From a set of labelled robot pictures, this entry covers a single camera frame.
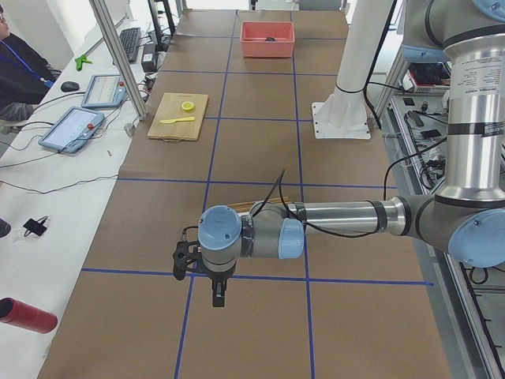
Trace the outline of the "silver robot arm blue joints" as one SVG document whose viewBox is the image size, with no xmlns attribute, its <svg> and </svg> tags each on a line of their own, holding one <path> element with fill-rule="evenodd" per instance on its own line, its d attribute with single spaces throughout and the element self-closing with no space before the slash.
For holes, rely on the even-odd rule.
<svg viewBox="0 0 505 379">
<path fill-rule="evenodd" d="M 313 231 L 350 238 L 388 232 L 419 239 L 473 267 L 503 263 L 504 4 L 409 1 L 402 52 L 409 62 L 451 62 L 443 185 L 433 194 L 381 201 L 263 201 L 244 215 L 211 207 L 199 222 L 200 268 L 229 276 L 238 257 L 294 259 Z"/>
</svg>

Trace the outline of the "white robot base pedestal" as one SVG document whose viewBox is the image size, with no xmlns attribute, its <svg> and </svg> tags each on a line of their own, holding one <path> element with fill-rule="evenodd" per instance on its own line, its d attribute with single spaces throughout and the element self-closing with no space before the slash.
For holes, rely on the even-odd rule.
<svg viewBox="0 0 505 379">
<path fill-rule="evenodd" d="M 366 85 L 373 73 L 380 42 L 395 12 L 393 0 L 359 1 L 350 24 L 335 90 L 312 104 L 317 139 L 362 139 L 371 135 L 365 106 Z"/>
</svg>

